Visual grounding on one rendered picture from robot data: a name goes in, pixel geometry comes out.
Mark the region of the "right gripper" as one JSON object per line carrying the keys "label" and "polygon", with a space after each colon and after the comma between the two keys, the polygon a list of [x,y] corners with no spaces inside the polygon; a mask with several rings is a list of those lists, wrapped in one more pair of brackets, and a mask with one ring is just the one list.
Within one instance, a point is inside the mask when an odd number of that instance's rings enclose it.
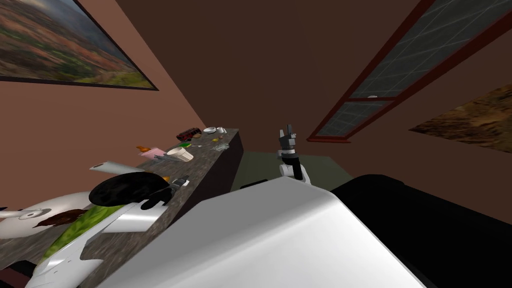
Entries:
{"label": "right gripper", "polygon": [[286,125],[286,133],[282,129],[279,130],[279,144],[281,147],[281,151],[285,152],[294,152],[296,145],[296,134],[293,133],[292,125]]}

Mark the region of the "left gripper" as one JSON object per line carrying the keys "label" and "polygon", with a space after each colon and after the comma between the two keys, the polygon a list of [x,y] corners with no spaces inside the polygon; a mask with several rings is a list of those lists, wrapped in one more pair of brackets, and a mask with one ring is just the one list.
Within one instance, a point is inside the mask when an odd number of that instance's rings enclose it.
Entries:
{"label": "left gripper", "polygon": [[174,181],[172,181],[170,183],[170,187],[173,190],[178,190],[180,187],[187,186],[189,182],[190,182],[189,181],[189,176],[186,175],[186,176],[183,176],[181,178],[177,178]]}

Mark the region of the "cream ribbed mug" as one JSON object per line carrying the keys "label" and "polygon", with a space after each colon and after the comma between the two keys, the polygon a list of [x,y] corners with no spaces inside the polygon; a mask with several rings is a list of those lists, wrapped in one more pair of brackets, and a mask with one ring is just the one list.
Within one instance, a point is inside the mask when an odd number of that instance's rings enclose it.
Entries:
{"label": "cream ribbed mug", "polygon": [[194,156],[190,152],[188,152],[184,147],[181,146],[169,150],[166,153],[166,156],[171,160],[180,162],[189,162],[194,158]]}

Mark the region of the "red toy bus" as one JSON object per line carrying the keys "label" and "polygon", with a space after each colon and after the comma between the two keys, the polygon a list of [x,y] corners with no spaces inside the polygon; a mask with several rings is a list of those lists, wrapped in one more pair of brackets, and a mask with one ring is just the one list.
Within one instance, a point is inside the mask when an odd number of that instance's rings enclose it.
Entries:
{"label": "red toy bus", "polygon": [[201,136],[202,135],[202,130],[197,128],[197,127],[190,128],[190,129],[188,129],[186,131],[183,131],[183,132],[179,133],[178,135],[176,135],[176,138],[180,142],[189,142],[189,141],[192,140],[192,138],[195,135]]}

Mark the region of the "black round bowl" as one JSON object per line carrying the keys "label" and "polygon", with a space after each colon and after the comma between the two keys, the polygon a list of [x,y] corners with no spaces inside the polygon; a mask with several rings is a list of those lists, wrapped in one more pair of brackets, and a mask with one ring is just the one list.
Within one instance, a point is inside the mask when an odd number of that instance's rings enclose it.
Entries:
{"label": "black round bowl", "polygon": [[167,187],[169,183],[155,173],[124,173],[95,186],[90,191],[88,199],[96,206],[115,207],[148,200],[152,194]]}

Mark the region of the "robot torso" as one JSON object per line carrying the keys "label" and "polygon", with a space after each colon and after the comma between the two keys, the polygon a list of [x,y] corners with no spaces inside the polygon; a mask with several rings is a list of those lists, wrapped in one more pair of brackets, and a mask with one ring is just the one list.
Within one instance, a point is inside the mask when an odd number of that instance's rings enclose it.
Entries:
{"label": "robot torso", "polygon": [[198,203],[97,288],[426,288],[333,193],[289,177]]}

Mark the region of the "green leafy lettuce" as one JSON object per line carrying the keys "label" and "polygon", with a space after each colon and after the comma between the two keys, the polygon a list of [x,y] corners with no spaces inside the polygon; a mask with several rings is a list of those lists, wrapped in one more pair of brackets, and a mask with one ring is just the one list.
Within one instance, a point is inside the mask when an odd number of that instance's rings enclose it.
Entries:
{"label": "green leafy lettuce", "polygon": [[104,207],[93,205],[76,221],[74,221],[46,250],[43,254],[39,265],[46,259],[55,254],[57,251],[80,237],[82,234],[90,230],[92,227],[109,217],[114,212],[123,208],[124,205],[117,205],[112,207]]}

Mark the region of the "white round kettle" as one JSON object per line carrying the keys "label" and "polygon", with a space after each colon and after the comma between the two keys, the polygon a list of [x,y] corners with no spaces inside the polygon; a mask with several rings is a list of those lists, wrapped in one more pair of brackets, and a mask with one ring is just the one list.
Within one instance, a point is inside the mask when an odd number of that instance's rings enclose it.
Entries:
{"label": "white round kettle", "polygon": [[41,222],[71,210],[83,210],[90,204],[89,192],[83,191],[49,199],[22,210],[2,210],[0,240],[37,234],[50,227]]}

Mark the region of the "dark brown ragged piece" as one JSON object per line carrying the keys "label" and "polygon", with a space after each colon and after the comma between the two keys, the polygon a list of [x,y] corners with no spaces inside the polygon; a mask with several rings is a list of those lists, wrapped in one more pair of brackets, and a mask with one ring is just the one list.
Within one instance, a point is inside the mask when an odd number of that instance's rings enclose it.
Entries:
{"label": "dark brown ragged piece", "polygon": [[86,209],[72,209],[68,211],[64,211],[55,215],[52,215],[51,217],[40,221],[36,226],[37,227],[46,227],[46,226],[61,226],[65,224],[71,224],[75,221],[77,221],[84,213],[86,213],[88,210]]}

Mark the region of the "red framed window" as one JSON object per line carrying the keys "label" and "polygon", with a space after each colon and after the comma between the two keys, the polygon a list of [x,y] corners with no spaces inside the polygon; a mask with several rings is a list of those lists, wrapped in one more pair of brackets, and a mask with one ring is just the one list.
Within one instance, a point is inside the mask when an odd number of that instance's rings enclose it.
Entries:
{"label": "red framed window", "polygon": [[308,141],[349,143],[510,30],[512,0],[419,0]]}

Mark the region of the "landscape painting with dark frame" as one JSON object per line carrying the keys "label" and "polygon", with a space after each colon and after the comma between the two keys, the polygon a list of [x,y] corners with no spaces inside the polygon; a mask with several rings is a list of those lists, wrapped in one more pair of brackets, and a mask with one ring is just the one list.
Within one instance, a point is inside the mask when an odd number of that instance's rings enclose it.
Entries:
{"label": "landscape painting with dark frame", "polygon": [[0,81],[156,89],[78,0],[0,0]]}

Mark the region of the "brown abstract wall picture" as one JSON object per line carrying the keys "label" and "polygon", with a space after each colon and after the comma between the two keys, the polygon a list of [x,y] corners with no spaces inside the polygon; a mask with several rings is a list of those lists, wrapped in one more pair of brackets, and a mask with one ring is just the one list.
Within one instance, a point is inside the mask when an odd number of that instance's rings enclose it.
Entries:
{"label": "brown abstract wall picture", "polygon": [[410,131],[512,154],[512,83],[414,126]]}

